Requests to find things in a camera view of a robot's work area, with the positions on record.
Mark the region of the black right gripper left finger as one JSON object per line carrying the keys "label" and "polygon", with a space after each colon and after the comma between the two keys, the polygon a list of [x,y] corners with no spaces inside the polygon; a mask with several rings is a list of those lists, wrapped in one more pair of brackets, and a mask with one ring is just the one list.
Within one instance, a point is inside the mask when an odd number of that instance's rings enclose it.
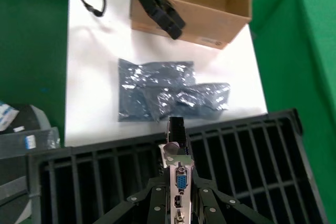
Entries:
{"label": "black right gripper left finger", "polygon": [[163,176],[149,179],[145,189],[119,203],[95,223],[166,223],[169,183]]}

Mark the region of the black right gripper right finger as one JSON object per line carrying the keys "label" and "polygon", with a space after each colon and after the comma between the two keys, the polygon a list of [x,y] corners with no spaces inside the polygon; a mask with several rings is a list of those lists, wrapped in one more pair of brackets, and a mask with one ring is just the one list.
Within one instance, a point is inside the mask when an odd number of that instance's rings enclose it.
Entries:
{"label": "black right gripper right finger", "polygon": [[197,176],[195,216],[198,223],[270,223],[257,211],[220,192],[213,181]]}

